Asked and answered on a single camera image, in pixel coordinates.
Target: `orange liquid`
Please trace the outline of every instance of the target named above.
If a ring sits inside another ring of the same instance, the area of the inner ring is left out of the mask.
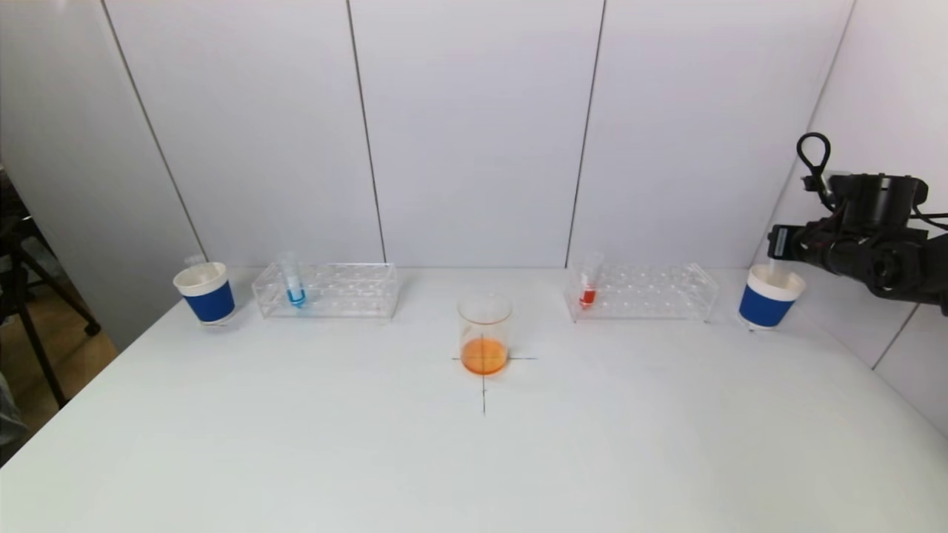
[[[461,363],[479,376],[494,374],[507,364],[507,347],[496,339],[470,340],[461,350]]]

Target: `wooden floor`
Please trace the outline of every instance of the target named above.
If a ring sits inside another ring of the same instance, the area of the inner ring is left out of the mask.
[[[67,289],[79,298],[72,285]],[[85,320],[49,287],[41,285],[30,291],[36,299],[27,305],[29,314],[63,392],[72,397],[116,358],[116,348],[104,331],[87,337],[82,331]],[[0,372],[29,427],[21,443],[10,445],[2,453],[9,457],[15,451],[10,448],[22,446],[59,411],[19,317],[0,327]]]

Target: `blue band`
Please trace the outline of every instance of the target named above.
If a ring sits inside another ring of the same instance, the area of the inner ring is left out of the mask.
[[[764,327],[774,327],[783,320],[793,301],[781,302],[761,296],[749,287],[744,287],[744,297],[740,300],[740,315],[748,322]]]
[[[201,322],[215,322],[223,319],[234,310],[234,297],[230,293],[230,282],[201,296],[185,296],[191,310]]]

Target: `blue liquid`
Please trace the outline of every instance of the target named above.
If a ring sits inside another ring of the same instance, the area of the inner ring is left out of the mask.
[[[286,297],[289,298],[290,304],[296,307],[297,309],[302,309],[302,305],[306,303],[306,291],[303,289],[290,290],[286,289]]]

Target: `tripod leg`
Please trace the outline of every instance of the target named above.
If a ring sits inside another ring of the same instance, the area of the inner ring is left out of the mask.
[[[33,325],[33,319],[29,316],[29,310],[27,309],[26,292],[28,273],[15,255],[12,256],[11,259],[14,276],[13,299],[16,302],[16,311],[19,313],[20,320],[23,322],[23,329],[27,330],[29,343],[33,346],[33,352],[36,353],[36,358],[40,361],[40,367],[43,369],[43,375],[46,376],[46,382],[49,383],[49,388],[56,398],[56,403],[62,408],[65,402],[69,400],[65,399],[63,389],[60,387],[59,380],[56,378],[56,373],[53,372],[52,365],[49,364],[49,358],[46,357],[46,350],[43,349],[43,343],[40,342],[40,336],[36,333],[36,327]]]
[[[57,282],[52,276],[49,275],[49,272],[46,272],[46,270],[42,266],[40,266],[40,264],[37,263],[36,260],[33,259],[32,256],[30,256],[28,253],[26,253],[25,250],[23,250],[22,247],[20,247],[19,243],[16,243],[15,248],[12,249],[11,252],[13,252],[11,255],[18,256],[20,259],[23,260],[24,263],[29,265],[29,268],[32,271],[36,272],[36,275],[38,275],[43,281],[45,281],[47,285],[52,287],[52,289],[56,292],[56,294],[59,295],[60,298],[62,298],[66,303],[68,303],[70,307],[75,309],[76,312],[79,313],[80,316],[82,316],[86,322],[89,322],[90,327],[93,326],[93,324],[97,326],[95,328],[96,329],[95,333],[89,333],[88,331],[89,327],[87,327],[86,328],[87,334],[91,336],[91,335],[95,335],[96,333],[99,333],[99,328],[98,328],[99,323],[96,322],[95,317],[93,317],[91,313],[86,311],[85,308],[79,304],[79,302],[76,302],[76,300],[72,297],[72,295],[66,292],[63,286],[60,285],[59,282]]]

